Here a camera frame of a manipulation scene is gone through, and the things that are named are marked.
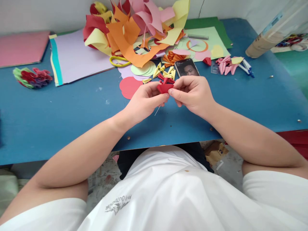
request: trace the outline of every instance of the sleeve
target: sleeve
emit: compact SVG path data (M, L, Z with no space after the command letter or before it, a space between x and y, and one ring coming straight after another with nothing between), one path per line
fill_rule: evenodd
M0 226L0 231L75 231L85 217L85 201L65 198L41 204L13 217Z
M280 220L294 218L308 225L307 179L282 172L254 171L244 176L243 192L280 216Z

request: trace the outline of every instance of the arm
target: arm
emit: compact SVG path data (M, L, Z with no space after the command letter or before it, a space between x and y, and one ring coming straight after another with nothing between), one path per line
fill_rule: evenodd
M308 179L308 162L282 137L268 128L217 104L204 77L183 76L169 94L207 120L244 159L243 174L272 170Z
M96 125L56 153L18 193L0 218L0 225L40 204L62 198L88 197L88 177L106 160L119 139L168 100L159 82L140 86L126 108Z

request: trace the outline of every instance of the t-shirt logo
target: t-shirt logo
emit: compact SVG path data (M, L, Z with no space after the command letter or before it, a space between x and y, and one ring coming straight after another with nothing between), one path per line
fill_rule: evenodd
M124 206L126 206L130 202L131 197L132 197L132 195L118 197L111 204L106 206L105 212L114 211L115 215L116 215Z

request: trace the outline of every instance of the hand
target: hand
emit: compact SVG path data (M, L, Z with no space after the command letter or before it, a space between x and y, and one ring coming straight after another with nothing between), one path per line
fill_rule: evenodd
M157 90L159 82L149 82L138 88L134 96L123 110L130 117L134 124L151 115L158 106L164 106L169 98L169 94L160 94Z
M206 115L216 104L208 81L203 76L182 76L176 80L168 93L178 107L185 105L194 114L206 119Z

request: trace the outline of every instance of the dark shorts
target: dark shorts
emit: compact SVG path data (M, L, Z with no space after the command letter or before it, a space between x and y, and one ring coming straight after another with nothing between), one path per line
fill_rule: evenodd
M210 167L210 163L206 161L204 150L201 148L201 145L199 142L194 143L185 143L185 144L176 144L174 146L177 146L184 151L186 151L188 154L190 154L196 161L198 161L200 164L202 164L206 169L214 173L213 169ZM118 159L118 167L122 173L120 176L120 179L123 180L128 172L128 170L131 168L132 164L135 162L135 160L138 158L138 156L141 155L145 149L134 149L134 150L126 150L121 151L119 154Z

